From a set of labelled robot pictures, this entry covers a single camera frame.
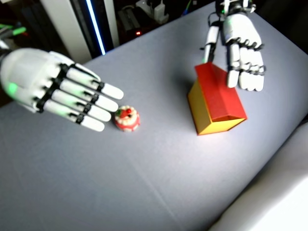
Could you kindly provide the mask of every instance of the small red and white cake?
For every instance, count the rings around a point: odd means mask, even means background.
[[[115,113],[115,124],[122,131],[134,131],[140,125],[140,116],[135,108],[122,106]]]

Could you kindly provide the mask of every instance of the blue light strip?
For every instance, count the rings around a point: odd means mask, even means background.
[[[96,22],[96,19],[95,19],[95,15],[94,15],[94,11],[93,11],[93,8],[92,8],[91,0],[86,0],[86,1],[87,1],[88,9],[89,9],[89,12],[90,12],[91,20],[92,20],[93,25],[94,25],[94,30],[95,30],[95,33],[96,33],[96,37],[97,37],[98,43],[100,45],[102,54],[105,55],[106,52],[105,52],[105,49],[104,49],[104,45],[103,45],[103,41],[102,41],[102,37],[101,37],[100,31],[99,31],[98,26],[97,26],[97,22]]]

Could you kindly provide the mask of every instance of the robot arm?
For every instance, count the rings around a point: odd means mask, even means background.
[[[260,50],[261,38],[247,17],[256,6],[251,0],[216,0],[218,21],[211,23],[205,44],[204,61],[214,58],[216,41],[222,30],[223,44],[227,47],[229,88],[237,83],[242,89],[261,91],[264,85],[265,66]]]
[[[104,129],[123,91],[56,52],[19,49],[0,54],[4,91],[32,112],[49,111],[96,131]]]

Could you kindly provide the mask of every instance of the tabletop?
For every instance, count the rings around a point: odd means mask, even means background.
[[[256,14],[265,48],[261,92],[237,89],[248,120],[197,136],[187,93],[209,4],[86,67],[135,107],[133,133],[99,133],[16,103],[0,109],[0,230],[177,231],[213,222],[308,112],[308,56]],[[220,42],[214,63],[226,69]]]

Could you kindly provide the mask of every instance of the white robotic hand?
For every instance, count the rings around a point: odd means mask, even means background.
[[[264,86],[266,68],[260,52],[263,44],[247,17],[247,13],[253,12],[255,8],[251,0],[216,0],[219,21],[209,23],[204,60],[213,61],[219,31],[222,30],[223,44],[228,49],[229,88],[239,83],[242,89],[261,91]]]
[[[123,91],[64,55],[19,49],[2,59],[4,91],[32,112],[49,111],[95,131],[104,129]]]

